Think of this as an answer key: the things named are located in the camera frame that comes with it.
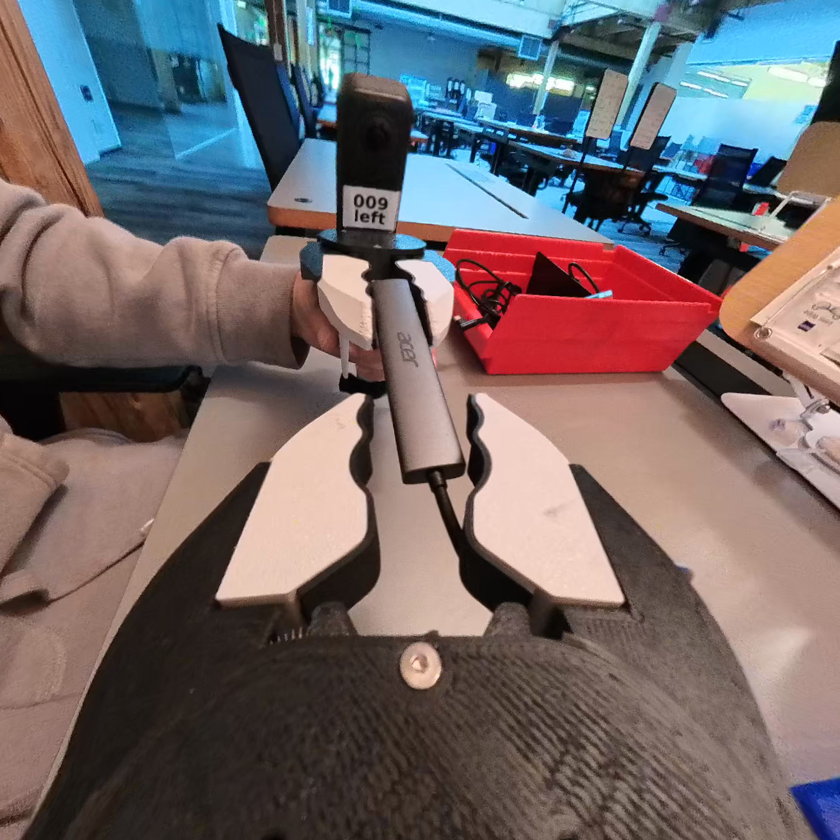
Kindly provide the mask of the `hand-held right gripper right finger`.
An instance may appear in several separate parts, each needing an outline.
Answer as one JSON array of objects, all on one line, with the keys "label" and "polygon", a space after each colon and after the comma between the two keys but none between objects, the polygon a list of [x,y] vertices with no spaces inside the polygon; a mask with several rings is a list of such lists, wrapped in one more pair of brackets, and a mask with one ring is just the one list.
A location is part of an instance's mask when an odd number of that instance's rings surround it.
[{"label": "hand-held right gripper right finger", "polygon": [[461,580],[485,608],[623,609],[626,597],[574,477],[537,428],[487,393],[467,400],[468,476]]}]

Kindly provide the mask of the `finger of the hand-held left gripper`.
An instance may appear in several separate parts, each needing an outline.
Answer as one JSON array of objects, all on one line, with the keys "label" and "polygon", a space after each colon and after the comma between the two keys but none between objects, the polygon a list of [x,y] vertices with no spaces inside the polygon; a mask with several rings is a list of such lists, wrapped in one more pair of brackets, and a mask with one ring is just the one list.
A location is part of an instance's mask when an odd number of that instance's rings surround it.
[{"label": "finger of the hand-held left gripper", "polygon": [[445,339],[454,315],[454,284],[442,265],[443,261],[430,259],[396,261],[397,268],[407,274],[412,290],[419,293],[418,310],[430,346],[438,346]]},{"label": "finger of the hand-held left gripper", "polygon": [[343,379],[350,376],[351,346],[373,350],[375,325],[373,301],[364,274],[366,261],[347,255],[324,255],[318,281],[319,306],[339,336]]}]

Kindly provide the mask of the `grey USB hub with cable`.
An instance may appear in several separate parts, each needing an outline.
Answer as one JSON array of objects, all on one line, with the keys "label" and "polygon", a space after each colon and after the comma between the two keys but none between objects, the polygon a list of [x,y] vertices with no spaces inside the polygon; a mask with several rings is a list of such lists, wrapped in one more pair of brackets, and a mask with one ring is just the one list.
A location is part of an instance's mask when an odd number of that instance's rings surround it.
[{"label": "grey USB hub with cable", "polygon": [[448,482],[466,473],[466,460],[412,284],[403,278],[375,280],[371,293],[402,481],[428,485],[462,560],[466,538]]}]

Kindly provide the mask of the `red plastic bin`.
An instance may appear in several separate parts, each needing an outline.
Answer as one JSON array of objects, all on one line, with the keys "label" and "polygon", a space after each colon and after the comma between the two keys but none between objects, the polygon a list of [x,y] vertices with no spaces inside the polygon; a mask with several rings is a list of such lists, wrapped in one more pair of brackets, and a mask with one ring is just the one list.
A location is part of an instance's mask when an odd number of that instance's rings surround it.
[{"label": "red plastic bin", "polygon": [[[600,293],[524,293],[537,252],[576,262]],[[444,257],[458,269],[455,314],[491,375],[666,370],[718,320],[721,298],[623,246],[457,229]]]}]

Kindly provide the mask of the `white desk with wooden edge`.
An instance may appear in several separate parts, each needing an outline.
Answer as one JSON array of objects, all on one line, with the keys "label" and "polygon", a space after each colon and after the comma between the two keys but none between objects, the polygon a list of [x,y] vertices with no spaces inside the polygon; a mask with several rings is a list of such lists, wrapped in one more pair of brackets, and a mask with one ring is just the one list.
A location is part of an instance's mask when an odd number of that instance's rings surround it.
[{"label": "white desk with wooden edge", "polygon": [[[336,143],[304,140],[267,203],[275,228],[320,231],[336,223]],[[569,239],[610,239],[468,162],[409,154],[397,230],[447,243],[457,229]]]}]

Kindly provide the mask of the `grey desk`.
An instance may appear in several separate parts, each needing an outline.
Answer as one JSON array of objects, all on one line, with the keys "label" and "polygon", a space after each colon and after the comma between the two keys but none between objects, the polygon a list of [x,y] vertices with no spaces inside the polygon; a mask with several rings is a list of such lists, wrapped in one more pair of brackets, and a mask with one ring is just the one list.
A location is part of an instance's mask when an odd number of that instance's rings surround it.
[{"label": "grey desk", "polygon": [[678,374],[489,375],[453,327],[438,378],[466,472],[487,393],[557,445],[626,597],[532,620],[467,592],[428,485],[374,405],[381,570],[351,608],[222,607],[268,465],[349,395],[334,362],[219,365],[184,456],[205,510],[118,620],[27,838],[817,838],[761,706],[813,626],[838,518]]}]

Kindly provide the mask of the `person's left hand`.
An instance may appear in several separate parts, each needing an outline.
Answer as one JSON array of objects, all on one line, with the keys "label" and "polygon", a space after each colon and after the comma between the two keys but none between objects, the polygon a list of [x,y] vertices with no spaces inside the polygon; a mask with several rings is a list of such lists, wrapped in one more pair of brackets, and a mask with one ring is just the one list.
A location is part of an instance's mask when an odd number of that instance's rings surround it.
[{"label": "person's left hand", "polygon": [[[320,309],[317,285],[298,272],[292,286],[291,335],[314,350],[340,357],[340,334]],[[378,350],[365,350],[349,344],[349,361],[356,374],[368,382],[383,382],[385,373]]]}]

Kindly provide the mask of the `black mesh chair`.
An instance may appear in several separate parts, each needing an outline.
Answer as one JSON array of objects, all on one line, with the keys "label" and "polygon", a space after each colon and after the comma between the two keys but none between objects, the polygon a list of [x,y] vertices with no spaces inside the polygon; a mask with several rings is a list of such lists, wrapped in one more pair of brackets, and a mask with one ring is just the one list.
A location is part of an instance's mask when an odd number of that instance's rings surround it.
[{"label": "black mesh chair", "polygon": [[229,33],[217,24],[227,71],[264,165],[276,189],[303,143],[301,115],[287,71],[273,50]]}]

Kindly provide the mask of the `black flat device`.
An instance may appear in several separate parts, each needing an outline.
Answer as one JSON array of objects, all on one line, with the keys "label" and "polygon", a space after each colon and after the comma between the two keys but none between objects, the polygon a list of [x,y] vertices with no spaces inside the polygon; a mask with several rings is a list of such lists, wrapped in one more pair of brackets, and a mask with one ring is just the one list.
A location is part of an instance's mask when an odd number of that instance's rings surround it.
[{"label": "black flat device", "polygon": [[563,268],[539,251],[524,293],[553,298],[592,298],[600,289],[580,264],[572,261]]}]

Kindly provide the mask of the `black office chair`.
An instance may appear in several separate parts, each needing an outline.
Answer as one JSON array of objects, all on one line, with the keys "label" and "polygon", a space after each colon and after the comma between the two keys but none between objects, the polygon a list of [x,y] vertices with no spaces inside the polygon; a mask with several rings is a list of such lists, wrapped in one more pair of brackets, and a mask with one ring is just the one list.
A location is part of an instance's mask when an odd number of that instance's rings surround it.
[{"label": "black office chair", "polygon": [[567,204],[574,208],[574,221],[595,230],[605,221],[644,226],[646,185],[654,177],[654,167],[669,141],[669,136],[659,135],[647,150],[628,147],[618,156],[616,170],[589,170],[583,189],[567,196]]},{"label": "black office chair", "polygon": [[691,206],[733,209],[757,152],[757,148],[722,143],[710,163],[706,180],[692,197]]}]

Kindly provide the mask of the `tan partition board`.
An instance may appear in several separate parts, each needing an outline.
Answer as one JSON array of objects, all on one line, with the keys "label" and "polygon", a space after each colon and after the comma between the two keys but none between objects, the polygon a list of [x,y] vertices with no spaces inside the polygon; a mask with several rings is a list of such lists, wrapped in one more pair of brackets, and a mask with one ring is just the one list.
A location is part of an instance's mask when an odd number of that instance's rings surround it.
[{"label": "tan partition board", "polygon": [[608,140],[627,92],[628,76],[605,69],[584,129],[586,140]]},{"label": "tan partition board", "polygon": [[813,122],[797,140],[776,190],[834,199],[839,195],[839,122]]},{"label": "tan partition board", "polygon": [[662,82],[656,82],[651,87],[627,143],[629,149],[649,151],[652,148],[676,97],[677,90]]}]

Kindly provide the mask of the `white sheet with clear stand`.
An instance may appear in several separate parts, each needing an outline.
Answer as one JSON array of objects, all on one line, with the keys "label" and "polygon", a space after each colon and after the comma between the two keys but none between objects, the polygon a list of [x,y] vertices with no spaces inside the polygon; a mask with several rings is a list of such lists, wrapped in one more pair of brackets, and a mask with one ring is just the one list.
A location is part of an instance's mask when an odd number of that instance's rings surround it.
[{"label": "white sheet with clear stand", "polygon": [[721,401],[781,463],[839,508],[839,415],[826,399],[726,393]]}]

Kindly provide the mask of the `person's beige clothing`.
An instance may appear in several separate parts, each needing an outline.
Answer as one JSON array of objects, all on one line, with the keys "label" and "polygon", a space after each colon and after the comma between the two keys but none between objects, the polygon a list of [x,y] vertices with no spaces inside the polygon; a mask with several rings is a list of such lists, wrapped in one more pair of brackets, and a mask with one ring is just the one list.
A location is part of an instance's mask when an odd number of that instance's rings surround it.
[{"label": "person's beige clothing", "polygon": [[187,432],[80,429],[37,443],[1,422],[1,830],[35,811]]}]

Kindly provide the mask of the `wooden board with paper sign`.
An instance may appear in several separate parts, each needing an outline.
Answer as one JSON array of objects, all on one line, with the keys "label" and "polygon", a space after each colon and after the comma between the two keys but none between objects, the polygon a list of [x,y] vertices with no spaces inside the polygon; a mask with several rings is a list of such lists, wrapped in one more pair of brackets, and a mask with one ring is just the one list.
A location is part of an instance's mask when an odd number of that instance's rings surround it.
[{"label": "wooden board with paper sign", "polygon": [[838,365],[820,359],[813,351],[796,350],[781,339],[763,339],[768,316],[802,291],[820,270],[838,257],[838,199],[823,209],[751,269],[723,298],[719,319],[724,332],[783,373],[811,387],[831,403],[839,404]]}]

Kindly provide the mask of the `wooden door frame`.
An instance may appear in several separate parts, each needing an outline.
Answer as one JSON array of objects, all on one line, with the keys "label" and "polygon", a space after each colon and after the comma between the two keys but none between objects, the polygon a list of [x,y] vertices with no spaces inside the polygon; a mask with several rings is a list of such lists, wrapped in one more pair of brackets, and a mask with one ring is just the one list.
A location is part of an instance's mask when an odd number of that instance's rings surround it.
[{"label": "wooden door frame", "polygon": [[103,216],[16,1],[1,2],[1,174],[51,203]]}]

